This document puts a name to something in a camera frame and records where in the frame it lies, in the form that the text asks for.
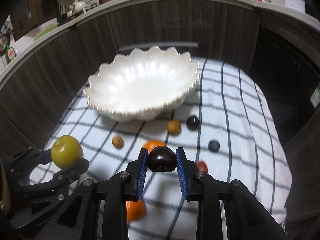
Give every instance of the white tablecloth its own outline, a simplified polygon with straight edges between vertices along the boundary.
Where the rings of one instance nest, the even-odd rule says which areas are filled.
[[[151,122],[115,122],[89,108],[82,92],[52,135],[47,148],[62,135],[81,142],[89,170],[80,181],[109,179],[125,170],[151,139],[165,141],[173,151],[183,147],[189,160],[203,160],[215,179],[241,180],[275,220],[283,225],[292,176],[279,142],[267,101],[260,88],[241,70],[220,61],[193,58],[200,62],[201,81],[185,103]],[[189,116],[201,120],[199,131],[186,128]],[[168,120],[181,121],[178,136],[167,133]],[[111,139],[121,135],[124,147],[115,149]],[[208,143],[215,139],[220,150],[212,153]],[[53,163],[39,165],[30,175],[32,184],[49,181],[59,170]],[[79,184],[71,185],[71,191]],[[190,239],[196,236],[197,202],[185,202],[177,171],[147,172],[143,199],[147,215],[129,225],[129,239]],[[222,211],[224,239],[225,216]]]

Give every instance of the yellow-green fruit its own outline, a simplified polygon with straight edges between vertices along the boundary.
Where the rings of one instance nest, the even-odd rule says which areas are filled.
[[[53,144],[51,158],[55,165],[64,169],[83,158],[83,150],[76,138],[63,135]]]

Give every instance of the small brown fruit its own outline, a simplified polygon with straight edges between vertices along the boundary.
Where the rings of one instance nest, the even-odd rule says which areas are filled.
[[[124,146],[124,141],[120,135],[116,135],[112,139],[112,144],[115,148],[120,149]]]
[[[167,130],[171,135],[178,135],[181,132],[181,123],[177,119],[172,119],[167,124]]]

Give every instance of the cherry tomato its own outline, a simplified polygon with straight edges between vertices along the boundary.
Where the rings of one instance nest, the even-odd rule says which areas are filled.
[[[162,141],[151,140],[147,141],[142,147],[147,148],[149,154],[153,150],[153,148],[156,148],[157,146],[166,146],[166,144]]]
[[[146,214],[144,202],[127,201],[127,222],[141,219]]]
[[[197,167],[200,171],[204,171],[204,172],[208,173],[207,164],[205,164],[204,162],[197,162]]]

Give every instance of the dark cherry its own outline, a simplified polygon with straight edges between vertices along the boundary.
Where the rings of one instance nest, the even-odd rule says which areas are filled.
[[[187,119],[187,128],[189,130],[198,130],[200,128],[200,121],[198,119],[198,117],[196,116],[190,116],[188,119]]]
[[[208,149],[211,152],[217,153],[220,149],[220,143],[215,140],[211,140],[208,144]]]
[[[174,152],[167,146],[157,146],[148,155],[147,166],[153,172],[171,172],[177,167]]]

